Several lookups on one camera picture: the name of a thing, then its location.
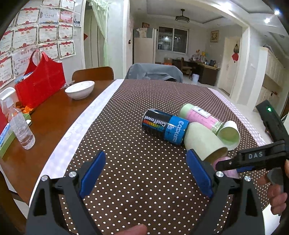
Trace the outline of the person's right hand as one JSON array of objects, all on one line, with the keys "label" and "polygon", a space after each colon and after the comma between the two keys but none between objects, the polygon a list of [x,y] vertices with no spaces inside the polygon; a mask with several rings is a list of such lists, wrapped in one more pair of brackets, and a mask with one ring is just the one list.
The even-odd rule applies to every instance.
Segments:
[{"label": "person's right hand", "polygon": [[[288,177],[288,160],[285,162],[284,170],[286,176]],[[258,179],[259,185],[265,185],[269,183],[269,179],[266,175]],[[267,196],[271,205],[271,212],[274,215],[281,215],[282,212],[286,209],[286,200],[288,194],[286,192],[281,192],[280,185],[270,185],[268,187]]]}]

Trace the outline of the person's left hand thumb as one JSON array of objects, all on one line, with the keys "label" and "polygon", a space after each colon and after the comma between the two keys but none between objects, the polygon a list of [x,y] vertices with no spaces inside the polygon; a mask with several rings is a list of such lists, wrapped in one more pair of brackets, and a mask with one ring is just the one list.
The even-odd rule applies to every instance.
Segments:
[{"label": "person's left hand thumb", "polygon": [[146,235],[147,227],[144,224],[136,225],[124,231],[116,233],[116,235]]}]

